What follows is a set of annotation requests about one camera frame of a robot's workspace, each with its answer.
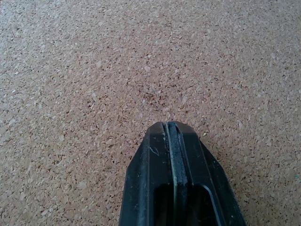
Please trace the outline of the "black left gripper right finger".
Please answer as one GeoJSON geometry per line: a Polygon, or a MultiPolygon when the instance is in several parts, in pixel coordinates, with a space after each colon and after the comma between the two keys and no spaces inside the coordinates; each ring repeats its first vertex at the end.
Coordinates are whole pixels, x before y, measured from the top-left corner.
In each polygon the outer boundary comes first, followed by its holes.
{"type": "Polygon", "coordinates": [[[188,125],[167,123],[174,226],[246,226],[223,168],[188,125]]]}

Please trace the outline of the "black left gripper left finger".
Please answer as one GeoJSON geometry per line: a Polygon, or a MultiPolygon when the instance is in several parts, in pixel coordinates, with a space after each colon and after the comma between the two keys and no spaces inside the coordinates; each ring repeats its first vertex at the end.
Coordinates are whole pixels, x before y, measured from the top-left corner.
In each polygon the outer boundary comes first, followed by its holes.
{"type": "Polygon", "coordinates": [[[150,126],[126,172],[119,226],[172,226],[173,180],[164,124],[150,126]]]}

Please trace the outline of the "brown cork board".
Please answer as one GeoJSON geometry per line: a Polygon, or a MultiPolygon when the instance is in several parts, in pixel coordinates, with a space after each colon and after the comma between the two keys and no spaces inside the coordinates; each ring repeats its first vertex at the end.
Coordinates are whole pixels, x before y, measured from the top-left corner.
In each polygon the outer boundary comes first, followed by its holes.
{"type": "Polygon", "coordinates": [[[249,226],[301,226],[301,0],[0,0],[0,226],[118,226],[158,121],[249,226]]]}

